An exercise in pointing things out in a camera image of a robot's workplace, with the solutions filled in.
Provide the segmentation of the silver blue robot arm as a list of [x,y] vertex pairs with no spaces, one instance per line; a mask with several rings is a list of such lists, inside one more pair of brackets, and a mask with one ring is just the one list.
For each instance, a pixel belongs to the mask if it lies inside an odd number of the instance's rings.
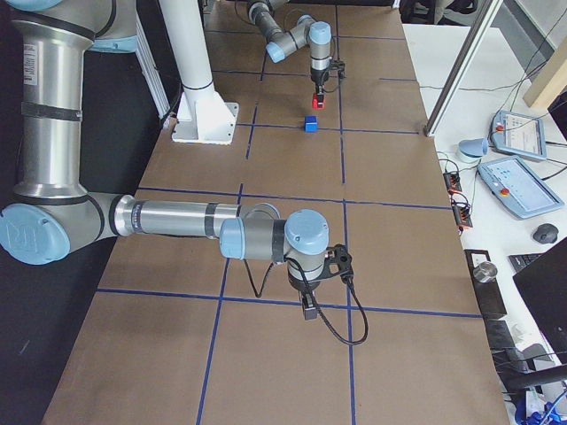
[[321,110],[325,106],[325,82],[331,68],[331,28],[325,21],[314,19],[309,14],[301,15],[295,27],[285,30],[278,25],[272,13],[287,1],[248,1],[247,16],[266,39],[266,52],[274,63],[288,58],[297,50],[310,49],[310,73],[315,85],[312,106]]
[[[85,59],[81,180],[88,189],[172,200],[230,201],[239,190],[276,197],[329,198],[340,185],[329,131],[299,142],[309,81],[302,58],[273,66],[258,36],[207,35],[218,90],[244,106],[232,147],[161,142],[150,91],[130,54]],[[1,257],[1,327],[13,342],[44,349],[49,333],[82,323],[96,286],[211,296],[224,258],[210,242],[133,236],[98,242],[47,266]]]

